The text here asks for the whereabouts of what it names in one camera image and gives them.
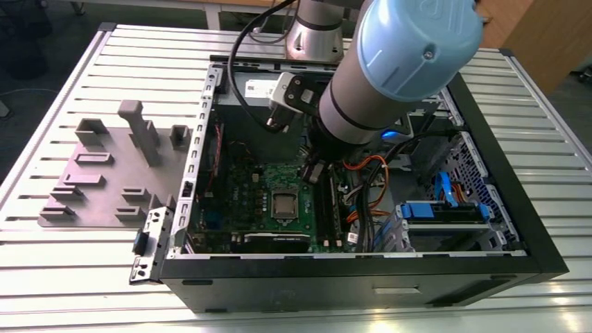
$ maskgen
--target wooden cabinet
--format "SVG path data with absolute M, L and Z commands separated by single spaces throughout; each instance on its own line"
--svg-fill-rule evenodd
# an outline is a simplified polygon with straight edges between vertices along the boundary
M 511 49 L 549 94 L 592 51 L 591 0 L 481 0 L 483 47 Z

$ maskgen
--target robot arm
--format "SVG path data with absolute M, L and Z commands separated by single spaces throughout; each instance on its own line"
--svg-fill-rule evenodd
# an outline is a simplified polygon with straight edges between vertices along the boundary
M 303 14 L 303 8 L 335 11 L 337 7 L 325 3 L 301 0 L 297 15 Z M 319 21 L 321 16 L 317 13 L 308 17 Z M 312 34 L 309 44 L 315 42 Z M 415 110 L 419 101 L 440 92 L 477 52 L 481 34 L 473 0 L 364 2 L 349 51 L 320 99 L 309 99 L 320 100 L 319 118 L 309 129 L 312 154 L 305 166 L 309 173 L 323 169 L 319 163 L 341 159 L 368 144 Z M 304 178 L 313 182 L 316 177 L 305 174 Z

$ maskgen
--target sticker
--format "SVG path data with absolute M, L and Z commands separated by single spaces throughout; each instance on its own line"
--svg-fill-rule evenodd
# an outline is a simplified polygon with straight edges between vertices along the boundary
M 244 96 L 251 99 L 268 99 L 276 89 L 276 80 L 248 80 L 244 88 Z
M 357 243 L 357 234 L 355 234 L 353 232 L 348 232 L 348 243 Z

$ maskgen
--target floor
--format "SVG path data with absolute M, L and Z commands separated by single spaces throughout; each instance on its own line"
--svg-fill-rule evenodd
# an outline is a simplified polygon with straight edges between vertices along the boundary
M 4 92 L 23 88 L 59 91 L 101 22 L 207 28 L 205 14 L 199 10 L 87 4 L 87 14 L 77 17 L 69 3 L 51 1 L 47 15 L 53 33 L 40 39 L 39 44 L 47 56 L 49 71 L 33 80 L 15 80 L 0 70 L 0 101 L 12 110 L 7 119 L 0 118 L 0 182 L 56 96 L 49 91 L 16 92 L 1 96 Z M 239 31 L 249 18 L 247 14 L 224 12 L 220 17 L 221 29 Z M 277 32 L 281 23 L 283 18 L 275 17 L 269 22 L 268 32 Z M 352 29 L 353 24 L 347 24 L 345 36 L 351 36 Z M 592 151 L 592 85 L 577 83 L 575 76 L 568 77 L 551 95 L 551 102 Z

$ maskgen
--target aluminum extrusion table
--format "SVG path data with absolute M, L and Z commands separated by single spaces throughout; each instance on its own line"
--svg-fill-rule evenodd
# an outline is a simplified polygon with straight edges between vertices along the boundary
M 135 230 L 37 226 L 37 213 L 77 143 L 75 126 L 89 117 L 105 126 L 124 126 L 116 115 L 121 99 L 144 101 L 145 119 L 157 128 L 191 126 L 209 55 L 228 54 L 237 34 L 103 27 L 0 187 L 0 330 L 117 326 L 117 332 L 195 332 L 195 327 L 200 332 L 592 331 L 591 156 L 515 58 L 491 49 L 477 52 L 460 72 L 568 274 L 461 309 L 284 314 L 195 315 L 167 286 L 128 286 Z M 283 45 L 247 40 L 240 55 L 283 57 Z

